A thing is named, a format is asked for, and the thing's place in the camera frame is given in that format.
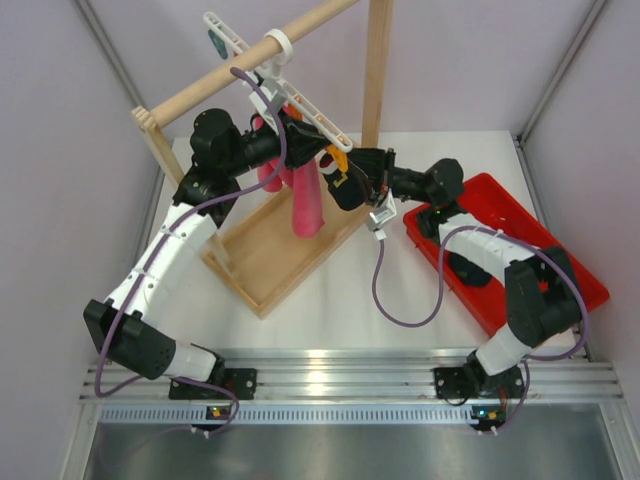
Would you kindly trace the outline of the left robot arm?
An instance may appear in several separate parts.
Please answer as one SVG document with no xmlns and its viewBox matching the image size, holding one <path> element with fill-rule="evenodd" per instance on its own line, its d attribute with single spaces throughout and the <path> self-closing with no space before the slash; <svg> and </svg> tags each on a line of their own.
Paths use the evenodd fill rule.
<svg viewBox="0 0 640 480">
<path fill-rule="evenodd" d="M 238 176 L 279 156 L 287 167 L 301 167 L 328 146 L 328 139 L 310 124 L 285 111 L 279 111 L 278 118 L 281 133 L 268 124 L 240 132 L 223 109 L 196 117 L 190 137 L 192 166 L 159 232 L 107 299 L 92 300 L 83 311 L 102 356 L 149 380 L 188 378 L 205 397 L 223 391 L 223 359 L 172 339 L 157 325 L 187 266 L 233 208 L 241 191 Z"/>
</svg>

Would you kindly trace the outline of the orange end clip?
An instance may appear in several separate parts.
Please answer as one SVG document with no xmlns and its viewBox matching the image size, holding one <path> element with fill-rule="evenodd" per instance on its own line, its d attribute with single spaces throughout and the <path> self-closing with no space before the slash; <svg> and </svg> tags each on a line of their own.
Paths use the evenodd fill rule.
<svg viewBox="0 0 640 480">
<path fill-rule="evenodd" d="M 347 154 L 340 150 L 335 145 L 329 145 L 326 148 L 326 152 L 331 156 L 332 160 L 336 163 L 338 169 L 342 173 L 346 173 L 349 169 L 349 160 Z"/>
</svg>

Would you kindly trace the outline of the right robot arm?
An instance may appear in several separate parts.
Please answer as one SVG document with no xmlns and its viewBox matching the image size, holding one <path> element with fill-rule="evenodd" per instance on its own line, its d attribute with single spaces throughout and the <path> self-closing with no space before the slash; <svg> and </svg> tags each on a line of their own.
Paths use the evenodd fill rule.
<svg viewBox="0 0 640 480">
<path fill-rule="evenodd" d="M 506 322 L 460 367 L 435 373 L 439 398 L 460 406 L 472 398 L 498 394 L 520 379 L 519 365 L 551 337 L 588 323 L 586 303 L 569 254 L 560 246 L 540 248 L 492 230 L 458 202 L 464 192 L 463 169 L 452 158 L 424 172 L 395 164 L 391 149 L 357 148 L 347 157 L 349 170 L 373 206 L 373 231 L 382 232 L 394 201 L 426 204 L 420 232 L 438 248 L 437 264 L 451 263 L 469 278 L 494 279 L 505 291 Z"/>
</svg>

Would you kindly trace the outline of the white clip hanger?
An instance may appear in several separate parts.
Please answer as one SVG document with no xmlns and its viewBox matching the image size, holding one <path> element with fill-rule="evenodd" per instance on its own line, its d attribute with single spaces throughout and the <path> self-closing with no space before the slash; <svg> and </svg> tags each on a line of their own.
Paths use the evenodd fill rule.
<svg viewBox="0 0 640 480">
<path fill-rule="evenodd" d="M 250 45 L 213 12 L 205 12 L 203 21 L 208 30 L 214 31 L 225 42 L 228 59 L 239 56 L 250 49 Z M 282 75 L 283 67 L 293 59 L 291 42 L 278 29 L 270 30 L 265 34 L 265 37 L 274 39 L 279 46 L 284 47 L 284 51 L 257 67 L 251 67 L 248 76 L 255 82 L 261 80 L 261 85 L 266 82 L 277 83 L 287 97 L 284 106 L 295 108 L 302 115 L 302 119 L 314 125 L 332 145 L 345 153 L 350 152 L 354 147 L 352 140 Z"/>
</svg>

